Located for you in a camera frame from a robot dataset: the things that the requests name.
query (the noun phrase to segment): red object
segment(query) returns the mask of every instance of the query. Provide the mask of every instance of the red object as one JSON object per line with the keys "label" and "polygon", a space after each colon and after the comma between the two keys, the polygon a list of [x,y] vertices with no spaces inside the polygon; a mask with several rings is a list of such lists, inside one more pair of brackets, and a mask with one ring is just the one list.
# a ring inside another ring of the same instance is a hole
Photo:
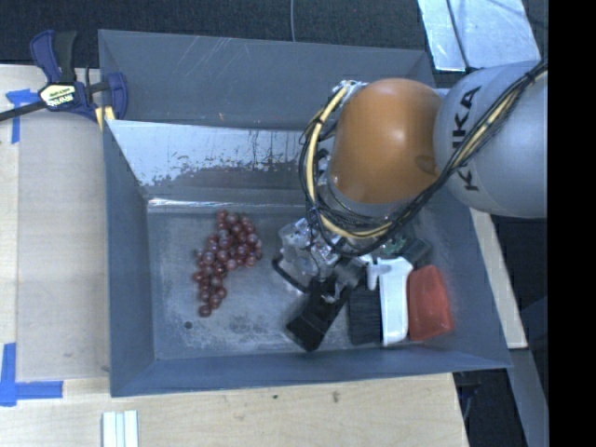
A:
{"label": "red object", "polygon": [[408,318],[412,341],[424,341],[454,328],[445,282],[436,266],[423,266],[408,276]]}

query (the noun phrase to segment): black object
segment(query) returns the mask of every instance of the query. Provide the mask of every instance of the black object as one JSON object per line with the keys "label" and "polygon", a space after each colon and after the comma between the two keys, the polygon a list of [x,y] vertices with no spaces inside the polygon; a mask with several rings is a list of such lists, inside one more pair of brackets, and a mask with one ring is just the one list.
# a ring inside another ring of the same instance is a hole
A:
{"label": "black object", "polygon": [[383,326],[379,291],[365,286],[356,288],[350,296],[348,309],[352,345],[381,343]]}
{"label": "black object", "polygon": [[[349,299],[352,291],[358,287],[365,289],[366,270],[360,266],[354,272],[354,265],[348,260],[340,261],[335,274],[323,281],[312,278],[308,285],[308,301],[300,314],[290,321],[286,328],[294,335],[295,341],[305,350],[314,351],[322,343],[325,334]],[[350,283],[344,284],[346,278],[351,278]],[[336,284],[343,285],[339,293]]]}

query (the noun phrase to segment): black carpet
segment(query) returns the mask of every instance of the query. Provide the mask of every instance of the black carpet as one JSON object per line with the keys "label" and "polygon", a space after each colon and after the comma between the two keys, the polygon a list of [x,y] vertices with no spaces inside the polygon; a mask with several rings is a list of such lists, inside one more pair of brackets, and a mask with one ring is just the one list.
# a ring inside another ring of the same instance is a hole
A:
{"label": "black carpet", "polygon": [[[522,0],[544,57],[549,0]],[[0,62],[30,63],[29,42],[76,30],[74,65],[99,67],[98,29],[291,40],[291,0],[0,0]],[[416,0],[294,0],[297,41],[428,50]],[[434,72],[439,87],[460,74]],[[547,294],[547,224],[494,217],[521,310]],[[548,394],[548,342],[532,346]],[[505,372],[456,376],[471,447],[525,445]]]}

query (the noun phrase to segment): metal plate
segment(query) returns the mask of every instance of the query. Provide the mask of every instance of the metal plate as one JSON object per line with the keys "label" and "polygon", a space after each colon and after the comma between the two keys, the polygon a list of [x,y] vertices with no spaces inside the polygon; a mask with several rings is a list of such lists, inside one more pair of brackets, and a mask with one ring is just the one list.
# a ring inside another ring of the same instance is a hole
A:
{"label": "metal plate", "polygon": [[[522,0],[450,0],[469,64],[475,68],[540,60]],[[435,68],[464,71],[446,0],[418,0]]]}

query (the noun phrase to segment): bunch of grapes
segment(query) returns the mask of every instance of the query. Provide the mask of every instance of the bunch of grapes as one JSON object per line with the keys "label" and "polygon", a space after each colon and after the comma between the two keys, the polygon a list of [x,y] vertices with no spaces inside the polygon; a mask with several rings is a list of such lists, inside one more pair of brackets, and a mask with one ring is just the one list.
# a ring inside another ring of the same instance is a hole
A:
{"label": "bunch of grapes", "polygon": [[202,251],[196,251],[193,280],[198,283],[198,299],[203,304],[198,314],[205,318],[222,304],[227,296],[224,279],[228,272],[241,266],[248,268],[263,258],[263,242],[254,223],[246,215],[220,209],[216,213],[216,228],[207,237]]}

